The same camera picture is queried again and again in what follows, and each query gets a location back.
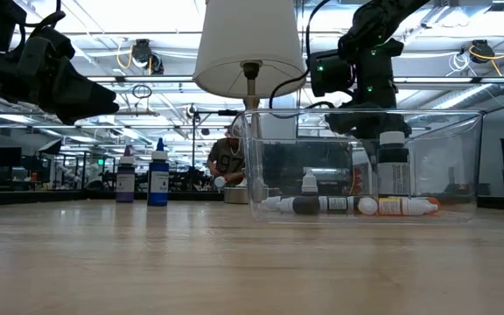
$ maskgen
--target person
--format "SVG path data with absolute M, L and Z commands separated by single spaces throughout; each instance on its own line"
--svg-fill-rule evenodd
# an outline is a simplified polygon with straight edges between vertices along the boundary
M 244 152 L 238 138 L 228 132 L 225 136 L 213 145 L 207 167 L 215 177 L 224 177 L 227 186 L 236 186 L 244 180 Z

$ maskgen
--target transparent container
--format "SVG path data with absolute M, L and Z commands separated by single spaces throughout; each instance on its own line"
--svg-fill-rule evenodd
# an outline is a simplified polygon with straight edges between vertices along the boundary
M 231 133 L 242 139 L 259 221 L 463 222 L 477 207 L 481 124 L 476 111 L 255 109 L 236 117 Z M 379 176 L 379 136 L 391 130 L 408 135 L 401 195 L 379 192 L 390 180 Z M 307 172 L 316 179 L 303 181 Z M 316 192 L 305 189 L 312 182 Z M 429 204 L 435 211 L 417 209 Z

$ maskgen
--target white lampshade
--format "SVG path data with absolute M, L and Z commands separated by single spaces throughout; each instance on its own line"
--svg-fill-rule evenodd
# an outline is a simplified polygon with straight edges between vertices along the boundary
M 255 95 L 268 98 L 280 83 L 304 72 L 292 0 L 209 0 L 193 78 L 203 90 L 244 98 L 242 62 L 260 60 Z M 300 89 L 304 80 L 276 96 Z

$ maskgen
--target wooden table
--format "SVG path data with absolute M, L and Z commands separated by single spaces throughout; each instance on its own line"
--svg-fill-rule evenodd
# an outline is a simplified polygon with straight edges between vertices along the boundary
M 245 206 L 0 206 L 0 314 L 504 315 L 504 211 L 269 225 Z

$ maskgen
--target purple bottle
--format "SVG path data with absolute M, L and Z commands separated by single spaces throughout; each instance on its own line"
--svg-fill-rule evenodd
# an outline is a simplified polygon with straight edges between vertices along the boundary
M 136 159 L 131 156 L 130 147 L 126 146 L 115 178 L 115 202 L 133 202 L 136 190 Z

